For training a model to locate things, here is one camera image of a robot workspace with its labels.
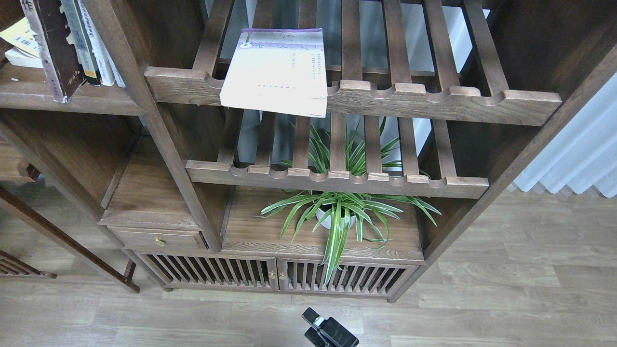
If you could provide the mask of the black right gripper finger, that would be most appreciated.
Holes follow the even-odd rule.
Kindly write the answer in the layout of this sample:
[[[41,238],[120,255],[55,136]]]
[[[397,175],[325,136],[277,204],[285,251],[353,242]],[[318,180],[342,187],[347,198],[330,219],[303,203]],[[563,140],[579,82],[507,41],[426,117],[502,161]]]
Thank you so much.
[[[325,319],[315,310],[308,307],[303,313],[302,318],[308,322],[311,328],[320,330],[322,335],[328,340],[329,347],[356,347],[359,339],[351,334],[334,318]]]
[[[322,335],[320,330],[309,328],[304,333],[304,336],[314,347],[328,347],[328,340]]]

